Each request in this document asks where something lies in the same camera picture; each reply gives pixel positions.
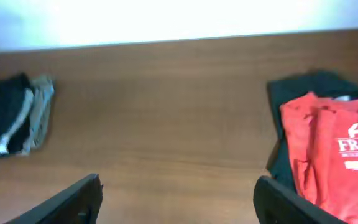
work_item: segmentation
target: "bright white surface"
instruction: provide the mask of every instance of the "bright white surface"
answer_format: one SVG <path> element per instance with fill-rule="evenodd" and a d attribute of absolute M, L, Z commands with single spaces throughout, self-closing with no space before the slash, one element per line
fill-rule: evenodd
<path fill-rule="evenodd" d="M 0 51 L 358 28 L 358 0 L 0 0 Z"/>

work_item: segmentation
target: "brown wooden surface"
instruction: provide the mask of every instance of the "brown wooden surface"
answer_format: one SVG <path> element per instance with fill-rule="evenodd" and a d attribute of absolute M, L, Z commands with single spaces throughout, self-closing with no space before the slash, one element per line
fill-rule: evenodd
<path fill-rule="evenodd" d="M 0 54 L 0 78 L 57 80 L 44 147 L 0 160 L 0 223 L 91 172 L 99 223 L 257 223 L 266 81 L 311 68 L 358 80 L 358 30 Z"/>

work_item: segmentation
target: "clothing pile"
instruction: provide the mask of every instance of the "clothing pile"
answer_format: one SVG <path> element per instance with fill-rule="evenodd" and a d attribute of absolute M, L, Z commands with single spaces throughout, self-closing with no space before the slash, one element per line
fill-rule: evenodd
<path fill-rule="evenodd" d="M 28 154 L 44 141 L 54 93 L 51 78 L 20 73 L 0 81 L 0 158 Z"/>
<path fill-rule="evenodd" d="M 272 177 L 358 223 L 358 86 L 319 71 L 268 84 L 279 136 Z"/>

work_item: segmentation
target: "white background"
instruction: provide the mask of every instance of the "white background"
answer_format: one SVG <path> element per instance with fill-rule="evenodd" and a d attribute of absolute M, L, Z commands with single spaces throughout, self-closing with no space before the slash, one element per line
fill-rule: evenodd
<path fill-rule="evenodd" d="M 0 0 L 0 51 L 358 28 L 358 0 Z"/>

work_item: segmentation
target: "red cloth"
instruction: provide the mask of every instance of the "red cloth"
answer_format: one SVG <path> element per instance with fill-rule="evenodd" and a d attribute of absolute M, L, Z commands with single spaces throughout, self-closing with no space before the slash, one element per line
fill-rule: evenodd
<path fill-rule="evenodd" d="M 358 100 L 314 93 L 281 107 L 298 193 L 348 223 L 358 223 Z"/>

